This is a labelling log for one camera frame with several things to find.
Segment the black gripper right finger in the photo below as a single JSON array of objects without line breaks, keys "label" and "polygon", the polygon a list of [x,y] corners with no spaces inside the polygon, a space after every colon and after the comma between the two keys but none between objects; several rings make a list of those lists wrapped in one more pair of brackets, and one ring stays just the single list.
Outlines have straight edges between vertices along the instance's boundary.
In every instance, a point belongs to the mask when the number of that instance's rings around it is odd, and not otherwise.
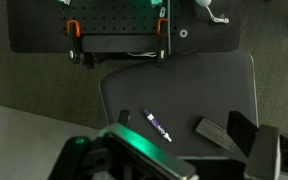
[{"label": "black gripper right finger", "polygon": [[227,134],[246,157],[250,155],[257,131],[258,127],[239,111],[229,113]]}]

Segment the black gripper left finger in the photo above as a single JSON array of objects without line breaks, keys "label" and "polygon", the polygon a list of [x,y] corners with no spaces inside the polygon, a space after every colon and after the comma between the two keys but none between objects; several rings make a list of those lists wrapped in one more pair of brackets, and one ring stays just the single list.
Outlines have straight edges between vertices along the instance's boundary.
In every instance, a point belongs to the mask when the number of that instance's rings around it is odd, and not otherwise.
[{"label": "black gripper left finger", "polygon": [[129,110],[122,110],[120,112],[118,122],[126,127],[130,125],[130,111]]}]

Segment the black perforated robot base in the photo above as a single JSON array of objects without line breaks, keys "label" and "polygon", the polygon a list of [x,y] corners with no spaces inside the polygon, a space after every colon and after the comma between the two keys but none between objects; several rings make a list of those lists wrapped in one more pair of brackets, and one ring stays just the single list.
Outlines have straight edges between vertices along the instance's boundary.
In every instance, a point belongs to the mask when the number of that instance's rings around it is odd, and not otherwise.
[{"label": "black perforated robot base", "polygon": [[[172,52],[232,51],[239,46],[241,0],[170,3]],[[84,52],[154,52],[159,10],[150,0],[6,0],[10,48],[20,53],[64,53],[66,23],[77,20]]]}]

